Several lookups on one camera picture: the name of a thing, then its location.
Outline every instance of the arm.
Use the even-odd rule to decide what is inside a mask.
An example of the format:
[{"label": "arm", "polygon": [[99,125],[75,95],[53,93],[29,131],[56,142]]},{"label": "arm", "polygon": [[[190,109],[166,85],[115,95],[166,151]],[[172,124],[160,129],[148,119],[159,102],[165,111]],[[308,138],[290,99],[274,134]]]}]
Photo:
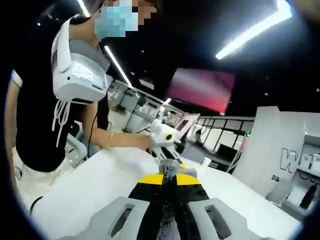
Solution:
[{"label": "arm", "polygon": [[15,169],[13,163],[13,139],[14,139],[14,122],[17,99],[20,87],[13,81],[10,81],[9,89],[6,97],[5,112],[4,112],[4,129],[5,129],[5,147],[6,154],[9,160],[10,174],[14,187],[16,187]]},{"label": "arm", "polygon": [[97,119],[95,119],[97,111],[98,104],[93,103],[90,105],[86,105],[84,112],[82,113],[82,129],[84,136],[87,140],[89,140],[90,138],[92,129],[90,143],[98,145],[102,148],[134,147],[140,148],[142,150],[149,148],[150,142],[149,137],[147,135],[123,132],[116,133],[108,130],[99,129],[97,125]]}]

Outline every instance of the hand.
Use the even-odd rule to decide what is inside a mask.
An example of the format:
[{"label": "hand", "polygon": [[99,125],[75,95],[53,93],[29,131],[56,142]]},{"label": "hand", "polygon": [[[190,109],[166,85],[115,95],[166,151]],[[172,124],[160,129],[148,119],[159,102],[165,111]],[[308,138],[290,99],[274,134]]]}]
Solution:
[{"label": "hand", "polygon": [[137,137],[137,148],[145,151],[147,149],[151,149],[152,143],[148,135],[139,134]]}]

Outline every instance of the white cord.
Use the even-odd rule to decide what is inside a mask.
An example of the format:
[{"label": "white cord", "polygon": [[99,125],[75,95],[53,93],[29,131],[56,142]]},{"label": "white cord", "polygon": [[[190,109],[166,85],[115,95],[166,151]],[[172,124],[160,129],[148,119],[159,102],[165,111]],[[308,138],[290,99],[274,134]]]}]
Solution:
[{"label": "white cord", "polygon": [[55,104],[54,108],[54,116],[53,116],[53,122],[52,122],[52,131],[55,131],[55,126],[56,126],[56,120],[58,119],[58,123],[60,125],[58,137],[56,140],[56,147],[59,145],[59,140],[61,136],[61,132],[63,129],[63,126],[67,123],[68,117],[69,117],[69,111],[70,111],[70,105],[71,102],[66,102],[62,100],[58,100],[58,102]]}]

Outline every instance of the white vr headset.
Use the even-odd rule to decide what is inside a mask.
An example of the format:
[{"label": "white vr headset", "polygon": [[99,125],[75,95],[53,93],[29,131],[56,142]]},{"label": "white vr headset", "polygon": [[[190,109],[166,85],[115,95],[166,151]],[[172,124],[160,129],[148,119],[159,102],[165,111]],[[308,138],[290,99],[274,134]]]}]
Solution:
[{"label": "white vr headset", "polygon": [[110,62],[89,43],[69,39],[70,20],[62,25],[52,44],[53,93],[63,102],[92,104],[107,93]]}]

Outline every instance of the person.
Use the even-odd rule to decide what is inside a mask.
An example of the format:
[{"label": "person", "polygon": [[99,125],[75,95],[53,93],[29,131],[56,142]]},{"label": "person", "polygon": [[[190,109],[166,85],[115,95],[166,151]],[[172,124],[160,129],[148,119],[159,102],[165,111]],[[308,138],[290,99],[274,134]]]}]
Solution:
[{"label": "person", "polygon": [[[104,19],[101,18],[103,9],[119,7],[121,1],[127,0],[101,1],[102,12],[97,11],[92,17],[83,18],[80,22],[77,18],[71,20],[69,39],[80,39],[97,47],[100,40],[110,33],[108,29],[103,28]],[[132,0],[132,6],[137,7],[139,25],[143,25],[144,20],[149,19],[151,13],[157,11],[155,0]],[[15,58],[7,93],[4,123],[6,152],[15,188],[17,187],[14,168],[16,164],[22,166],[21,181],[25,179],[29,184],[40,180],[51,184],[54,179],[71,168],[65,158],[65,146],[69,130],[78,118],[81,119],[86,139],[90,138],[93,145],[101,148],[135,147],[145,150],[151,144],[147,135],[116,133],[106,130],[105,127],[105,129],[98,128],[95,118],[97,102],[88,105],[72,103],[60,137],[58,138],[59,124],[55,124],[52,130],[58,100],[53,92],[51,50],[62,25],[63,22],[52,20],[48,24],[38,26],[25,40],[24,44],[27,47],[23,48],[23,54],[19,53]],[[123,34],[120,32],[120,27],[118,32],[115,28],[111,32],[113,37]],[[16,136],[13,124],[15,110]]]},{"label": "person", "polygon": [[202,143],[201,136],[202,132],[201,129],[199,129],[195,132],[195,134],[191,135],[188,140],[194,143]]}]

